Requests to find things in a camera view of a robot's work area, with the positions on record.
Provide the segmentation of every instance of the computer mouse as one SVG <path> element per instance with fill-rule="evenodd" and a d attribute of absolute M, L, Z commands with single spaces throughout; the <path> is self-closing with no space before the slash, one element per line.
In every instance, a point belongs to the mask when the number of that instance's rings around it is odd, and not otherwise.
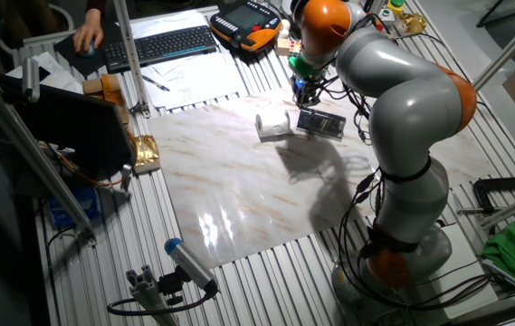
<path fill-rule="evenodd" d="M 94 41 L 91 42 L 91 47 L 88 49 L 88 51 L 84 51 L 84 48 L 82 47 L 82 50 L 80 51 L 80 57 L 82 58 L 91 58 L 96 53 L 96 50 L 94 50 Z"/>

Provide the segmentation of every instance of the black keyboard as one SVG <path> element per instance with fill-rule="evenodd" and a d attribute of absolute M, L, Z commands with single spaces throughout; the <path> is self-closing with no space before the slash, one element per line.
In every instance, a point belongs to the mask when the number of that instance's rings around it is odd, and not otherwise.
<path fill-rule="evenodd" d="M 137 47 L 140 65 L 217 51 L 217 44 L 209 31 L 209 26 L 190 27 L 147 36 L 135 40 L 134 43 Z M 130 70 L 127 53 L 122 42 L 105 46 L 104 60 L 109 73 Z"/>

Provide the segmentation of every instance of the document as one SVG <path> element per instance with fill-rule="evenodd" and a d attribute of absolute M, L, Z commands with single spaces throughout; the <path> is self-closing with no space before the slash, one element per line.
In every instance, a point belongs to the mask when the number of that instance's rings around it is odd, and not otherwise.
<path fill-rule="evenodd" d="M 179 108 L 230 95 L 243 89 L 244 83 L 234 65 L 221 53 L 197 55 L 142 68 L 142 74 L 165 86 L 163 91 L 144 81 L 156 108 Z"/>
<path fill-rule="evenodd" d="M 40 81 L 41 85 L 51 86 L 60 90 L 73 91 L 78 94 L 83 94 L 82 85 L 76 81 L 74 76 L 69 72 L 66 72 L 61 65 L 52 57 L 48 52 L 40 55 L 35 55 L 32 59 L 50 73 L 43 81 Z M 14 70 L 6 74 L 7 76 L 14 78 L 22 78 L 22 67 L 17 67 Z"/>
<path fill-rule="evenodd" d="M 132 37 L 138 39 L 202 25 L 207 25 L 205 17 L 195 10 L 189 10 L 166 18 L 151 19 L 145 22 L 130 24 L 130 28 L 132 30 Z"/>

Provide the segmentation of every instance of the orange device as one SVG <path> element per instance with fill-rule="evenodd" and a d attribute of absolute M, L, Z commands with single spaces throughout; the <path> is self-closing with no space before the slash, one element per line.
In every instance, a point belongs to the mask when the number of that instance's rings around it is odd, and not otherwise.
<path fill-rule="evenodd" d="M 236 48 L 257 51 L 271 42 L 281 28 L 281 18 L 253 1 L 237 1 L 214 14 L 211 29 Z"/>

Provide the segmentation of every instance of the white marble surface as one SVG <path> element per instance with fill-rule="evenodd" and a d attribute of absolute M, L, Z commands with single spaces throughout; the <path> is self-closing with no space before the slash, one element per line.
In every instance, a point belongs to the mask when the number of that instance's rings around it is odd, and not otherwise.
<path fill-rule="evenodd" d="M 207 267 L 337 225 L 355 186 L 377 166 L 350 103 L 326 98 L 316 108 L 348 118 L 336 141 L 295 130 L 291 97 L 281 89 L 148 122 L 183 240 Z M 295 133 L 261 143 L 254 122 L 263 110 L 287 110 Z M 431 155 L 451 186 L 493 172 L 468 130 L 435 144 Z M 356 214 L 373 214 L 369 202 Z"/>

